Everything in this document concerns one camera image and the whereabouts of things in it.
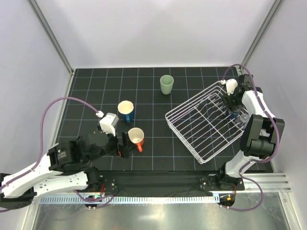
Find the dark blue cup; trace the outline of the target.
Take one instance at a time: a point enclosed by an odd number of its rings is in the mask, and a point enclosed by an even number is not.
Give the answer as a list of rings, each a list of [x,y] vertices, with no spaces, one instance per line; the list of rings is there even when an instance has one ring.
[[[236,118],[242,109],[242,105],[233,105],[231,106],[231,117]]]

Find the orange mug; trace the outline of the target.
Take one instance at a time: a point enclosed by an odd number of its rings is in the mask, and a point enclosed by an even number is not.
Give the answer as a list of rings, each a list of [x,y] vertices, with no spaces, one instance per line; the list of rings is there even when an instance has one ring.
[[[142,146],[144,143],[144,132],[137,127],[134,127],[128,131],[129,139],[137,146],[139,152],[142,152]]]

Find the clear faceted glass cup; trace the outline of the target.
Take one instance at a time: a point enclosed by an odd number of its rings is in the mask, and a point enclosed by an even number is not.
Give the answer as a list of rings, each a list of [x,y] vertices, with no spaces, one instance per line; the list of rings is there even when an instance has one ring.
[[[249,115],[248,114],[241,114],[238,115],[235,124],[238,125],[241,128],[245,128],[249,122]]]

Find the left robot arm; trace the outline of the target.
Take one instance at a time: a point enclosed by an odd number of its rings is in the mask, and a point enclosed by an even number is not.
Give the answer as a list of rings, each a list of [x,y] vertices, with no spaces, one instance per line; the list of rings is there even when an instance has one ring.
[[[96,192],[105,185],[102,174],[90,163],[104,156],[129,158],[137,149],[127,133],[122,139],[102,131],[55,144],[39,163],[14,173],[0,175],[2,211],[20,209],[35,199],[69,190]]]

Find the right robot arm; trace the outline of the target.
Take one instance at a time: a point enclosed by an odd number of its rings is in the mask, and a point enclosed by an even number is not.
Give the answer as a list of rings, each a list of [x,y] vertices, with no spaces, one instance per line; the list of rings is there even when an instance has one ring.
[[[238,80],[230,79],[222,84],[226,86],[222,101],[231,118],[239,118],[243,108],[248,113],[239,152],[222,165],[215,178],[220,189],[228,190],[239,185],[241,175],[254,163],[265,163],[276,153],[285,122],[268,109],[262,89],[254,85],[252,76],[243,74]]]

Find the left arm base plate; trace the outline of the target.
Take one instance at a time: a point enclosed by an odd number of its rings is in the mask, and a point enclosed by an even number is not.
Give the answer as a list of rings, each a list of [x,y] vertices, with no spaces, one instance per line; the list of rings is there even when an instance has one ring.
[[[103,193],[115,193],[117,191],[117,179],[113,176],[101,176],[100,182]]]

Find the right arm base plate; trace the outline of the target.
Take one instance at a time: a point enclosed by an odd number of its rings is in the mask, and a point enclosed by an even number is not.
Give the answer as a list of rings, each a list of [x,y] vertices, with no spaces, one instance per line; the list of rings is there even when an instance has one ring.
[[[200,177],[200,188],[204,192],[219,191],[216,176],[204,175]]]

